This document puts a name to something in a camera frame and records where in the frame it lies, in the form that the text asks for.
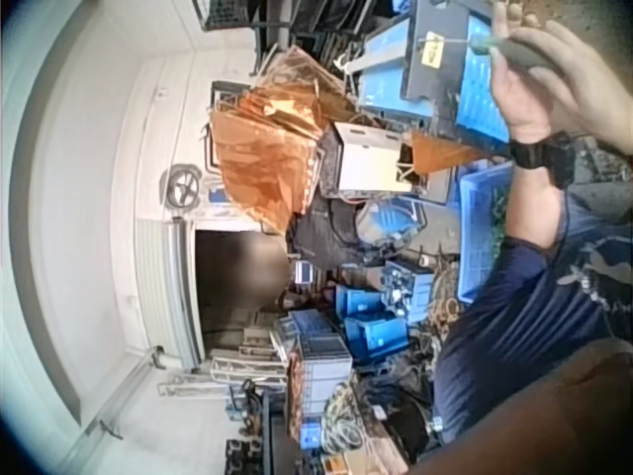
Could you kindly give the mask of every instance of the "t-shirt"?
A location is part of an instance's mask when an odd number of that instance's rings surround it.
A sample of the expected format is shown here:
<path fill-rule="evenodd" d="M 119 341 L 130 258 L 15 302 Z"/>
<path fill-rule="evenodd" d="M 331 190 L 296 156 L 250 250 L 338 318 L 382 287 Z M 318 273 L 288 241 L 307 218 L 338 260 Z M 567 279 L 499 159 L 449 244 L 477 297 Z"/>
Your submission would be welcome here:
<path fill-rule="evenodd" d="M 507 238 L 481 294 L 451 328 L 435 373 L 451 441 L 588 343 L 633 341 L 631 226 L 565 243 L 556 262 Z"/>

